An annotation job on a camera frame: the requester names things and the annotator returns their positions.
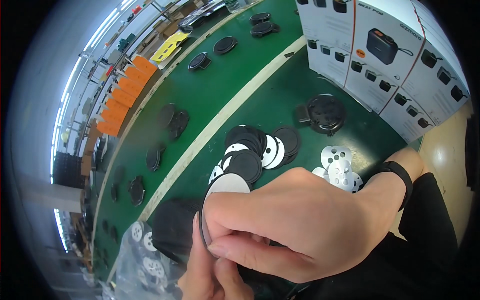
printed speaker image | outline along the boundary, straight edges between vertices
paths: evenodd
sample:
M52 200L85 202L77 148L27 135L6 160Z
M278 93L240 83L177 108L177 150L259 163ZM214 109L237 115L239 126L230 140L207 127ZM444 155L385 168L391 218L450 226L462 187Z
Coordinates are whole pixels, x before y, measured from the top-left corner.
M386 65L393 62L399 50L413 56L412 51L399 48L392 37L376 28L368 32L367 50Z
M380 84L379 84L380 88L386 92L390 91L390 88L392 86L396 86L396 85L390 85L388 82L382 80L380 81Z
M423 62L423 64L429 67L430 69L433 69L433 67L437 63L437 60L444 60L441 57L436 57L435 54L431 53L427 49L423 51L420 59L421 59L421 62Z
M312 40L312 39L307 40L307 44L311 49L317 49L317 42L318 40Z
M424 118L420 118L418 121L417 121L418 125L420 125L420 127L422 128L427 128L428 126L433 126L431 124L428 123L427 120L425 120Z
M407 99L407 97L405 97L400 93L395 95L395 102L400 104L401 106L404 106L407 101L412 101L412 100Z
M336 12L347 13L347 2L351 0L333 0L333 9Z
M352 63L350 64L350 67L351 67L352 70L354 70L355 72L360 73L360 72L361 72L361 69L362 69L362 66L364 66L364 65L366 65L366 63L359 63L358 61L352 60Z
M326 0L313 0L313 4L316 7L327 7L327 2Z
M333 47L325 46L325 45L320 45L320 50L322 51L323 54L330 55L330 49Z
M375 72L370 71L370 70L365 71L365 78L367 78L370 81L375 82L375 80L377 80L377 76L381 76L381 75L378 75Z
M467 95L464 95L462 90L456 85L450 91L450 95L452 95L456 102L460 101L463 97L467 97Z
M348 54L343 54L340 52L335 52L335 59L339 62L344 62L345 61L345 56L348 56Z
M437 72L437 77L440 79L441 82L443 82L445 85L447 85L451 79L455 79L455 77L452 77L450 75L450 72L445 70L444 67L440 67L440 69Z

red object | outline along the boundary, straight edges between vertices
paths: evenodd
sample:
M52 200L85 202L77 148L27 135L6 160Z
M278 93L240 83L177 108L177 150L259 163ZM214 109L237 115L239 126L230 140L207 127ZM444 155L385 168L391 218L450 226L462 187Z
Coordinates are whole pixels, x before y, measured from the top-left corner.
M137 5L137 7L135 7L135 9L132 10L133 14L137 14L140 11L140 9L142 9L140 5Z

orange label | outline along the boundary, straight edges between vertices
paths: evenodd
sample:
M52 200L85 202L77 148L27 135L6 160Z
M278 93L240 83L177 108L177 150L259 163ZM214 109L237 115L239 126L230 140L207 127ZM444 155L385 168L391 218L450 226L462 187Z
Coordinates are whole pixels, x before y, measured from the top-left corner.
M356 53L359 57L365 58L365 52L363 52L363 50L357 49Z

orange box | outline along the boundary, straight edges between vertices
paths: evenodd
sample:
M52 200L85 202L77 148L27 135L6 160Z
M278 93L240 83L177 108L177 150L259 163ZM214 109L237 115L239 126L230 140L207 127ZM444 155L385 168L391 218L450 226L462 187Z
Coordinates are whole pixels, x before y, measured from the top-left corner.
M119 111L114 111L114 110L109 110L109 109L104 109L100 116L107 121L108 123L112 123L115 125L121 125L123 123L123 120L125 119L125 116L127 114L123 114Z
M134 96L135 98L137 98L144 89L143 86L138 85L134 81L125 77L121 77L119 79L118 85L122 90L127 92L129 95Z
M150 76L147 76L147 74L133 66L130 66L127 68L127 70L125 70L125 75L127 75L128 79L134 81L136 84L141 85L142 87L144 87L150 79Z
M137 99L137 97L133 97L119 88L114 89L111 95L116 101L120 102L120 104L123 104L129 108L133 106L135 100Z
M98 122L96 126L101 133L105 133L111 136L117 136L120 131L120 125L111 124L108 122Z
M148 78L152 77L153 73L155 73L156 70L158 70L158 67L152 64L151 62L148 61L145 57L142 56L136 56L132 60L133 64L137 69L145 73Z

fingernail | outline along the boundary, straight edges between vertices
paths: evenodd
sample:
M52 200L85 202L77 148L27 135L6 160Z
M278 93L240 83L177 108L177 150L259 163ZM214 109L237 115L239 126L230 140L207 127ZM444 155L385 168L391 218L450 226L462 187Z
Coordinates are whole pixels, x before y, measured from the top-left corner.
M195 216L193 216L193 223L192 223L192 228L195 230L198 226L198 212L195 213Z
M218 257L226 257L227 256L227 249L223 246L217 245L215 243L210 244L208 246L208 250Z

